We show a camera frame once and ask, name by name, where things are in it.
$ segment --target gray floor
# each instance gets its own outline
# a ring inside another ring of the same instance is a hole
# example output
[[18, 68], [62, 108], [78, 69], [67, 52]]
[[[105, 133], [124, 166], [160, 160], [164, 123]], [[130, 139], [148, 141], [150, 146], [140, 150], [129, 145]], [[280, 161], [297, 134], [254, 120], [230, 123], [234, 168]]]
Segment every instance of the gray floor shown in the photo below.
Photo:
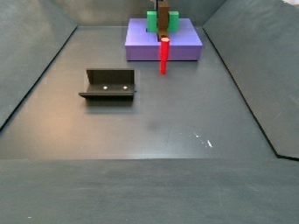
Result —
[[1, 223], [297, 223], [293, 161], [2, 160], [0, 170]]
[[[200, 61], [126, 62], [126, 28], [79, 27], [0, 133], [0, 158], [273, 158], [209, 41]], [[132, 67], [132, 106], [86, 103], [86, 68]]]
[[[161, 77], [126, 64], [125, 29], [78, 28], [0, 133], [1, 223], [297, 223], [299, 164], [274, 158], [198, 33], [201, 61]], [[86, 67], [136, 69], [132, 108], [86, 105]]]

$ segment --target gray wall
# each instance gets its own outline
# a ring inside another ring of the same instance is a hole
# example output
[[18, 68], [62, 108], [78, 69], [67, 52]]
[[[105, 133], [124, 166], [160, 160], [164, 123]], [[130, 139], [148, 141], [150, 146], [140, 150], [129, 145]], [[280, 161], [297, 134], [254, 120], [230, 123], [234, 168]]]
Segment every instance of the gray wall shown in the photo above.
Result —
[[0, 1], [0, 128], [74, 28], [46, 0]]
[[[144, 18], [153, 8], [149, 0], [51, 0], [78, 25], [126, 25], [129, 18]], [[172, 11], [202, 25], [226, 0], [168, 0]]]
[[297, 21], [299, 10], [280, 0], [228, 0], [204, 25], [277, 154], [294, 158], [299, 158]]

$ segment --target red rod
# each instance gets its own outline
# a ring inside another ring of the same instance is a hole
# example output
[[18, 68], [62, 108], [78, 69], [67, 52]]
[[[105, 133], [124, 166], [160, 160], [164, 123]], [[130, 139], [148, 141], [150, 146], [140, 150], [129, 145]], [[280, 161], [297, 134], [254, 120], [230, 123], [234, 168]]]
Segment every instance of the red rod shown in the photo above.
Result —
[[168, 38], [161, 38], [161, 51], [160, 51], [160, 73], [165, 74], [165, 62], [168, 60], [169, 54], [169, 43], [170, 40]]

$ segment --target purple platform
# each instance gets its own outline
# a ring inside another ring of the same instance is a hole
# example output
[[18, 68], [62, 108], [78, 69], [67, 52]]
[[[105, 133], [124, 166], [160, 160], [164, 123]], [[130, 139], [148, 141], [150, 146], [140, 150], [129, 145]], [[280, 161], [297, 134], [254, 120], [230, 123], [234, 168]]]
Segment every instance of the purple platform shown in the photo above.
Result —
[[[180, 18], [178, 31], [169, 32], [168, 60], [198, 60], [201, 40], [188, 18]], [[160, 42], [156, 33], [145, 31], [145, 18], [130, 18], [125, 35], [126, 60], [158, 60]]]

